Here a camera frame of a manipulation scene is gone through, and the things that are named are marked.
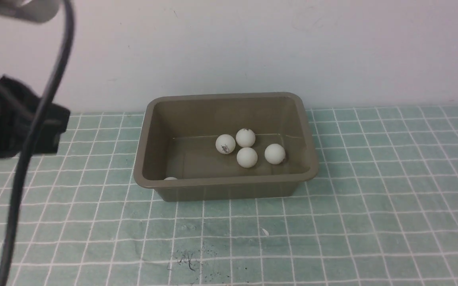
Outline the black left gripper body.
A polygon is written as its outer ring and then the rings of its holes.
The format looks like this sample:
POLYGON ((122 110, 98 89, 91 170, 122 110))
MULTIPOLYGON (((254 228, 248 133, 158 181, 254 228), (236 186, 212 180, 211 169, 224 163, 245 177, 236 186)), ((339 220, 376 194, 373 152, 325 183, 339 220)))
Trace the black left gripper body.
MULTIPOLYGON (((0 77, 0 84, 29 112, 36 111, 40 98, 32 89, 7 76, 0 77)), ((33 154, 50 155, 58 152, 60 136, 67 129, 70 115, 69 109, 58 104, 51 105, 33 154)), ((0 95, 0 159, 12 158, 22 150, 32 119, 33 114, 22 115, 0 95)))

